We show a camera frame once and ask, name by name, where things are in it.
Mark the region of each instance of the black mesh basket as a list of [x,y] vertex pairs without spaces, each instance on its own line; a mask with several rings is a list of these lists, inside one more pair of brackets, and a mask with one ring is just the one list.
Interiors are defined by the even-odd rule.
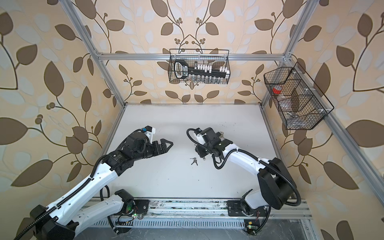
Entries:
[[170,49],[169,55],[170,83],[228,84],[229,50]]
[[[300,69],[296,63],[293,68],[281,67],[264,74],[265,86],[287,130],[311,130],[334,109],[312,78],[314,86],[304,82]],[[324,96],[331,107],[324,106],[315,93]]]

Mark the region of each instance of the basket wire frame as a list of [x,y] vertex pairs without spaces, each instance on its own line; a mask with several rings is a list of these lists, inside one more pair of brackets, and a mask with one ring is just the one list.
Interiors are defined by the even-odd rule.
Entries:
[[[193,82],[195,85],[197,83],[206,83],[206,84],[228,84],[230,78],[230,68],[229,68],[229,50],[219,50],[219,49],[203,49],[197,52],[196,49],[169,49],[169,66],[168,66],[168,77],[169,82],[172,84],[178,84],[180,82],[185,82],[190,84]],[[176,77],[175,74],[175,61],[184,60],[189,67],[188,76],[184,79]],[[212,72],[209,73],[209,70],[204,73],[193,74],[190,71],[195,71],[195,66],[212,66]],[[227,69],[228,72],[219,72],[220,68],[224,70]]]
[[[301,70],[296,63],[293,68],[280,67],[264,74],[265,86],[287,130],[311,130],[334,109],[311,77],[314,87],[304,82]],[[322,105],[313,91],[324,96],[332,107]]]

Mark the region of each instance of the gray metal floor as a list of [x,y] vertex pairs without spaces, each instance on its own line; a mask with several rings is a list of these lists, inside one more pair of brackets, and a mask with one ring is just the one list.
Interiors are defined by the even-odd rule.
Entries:
[[111,228],[90,227],[74,240],[305,240],[303,225],[297,220],[269,219],[263,230],[255,237],[234,229],[203,228],[132,228],[116,235]]

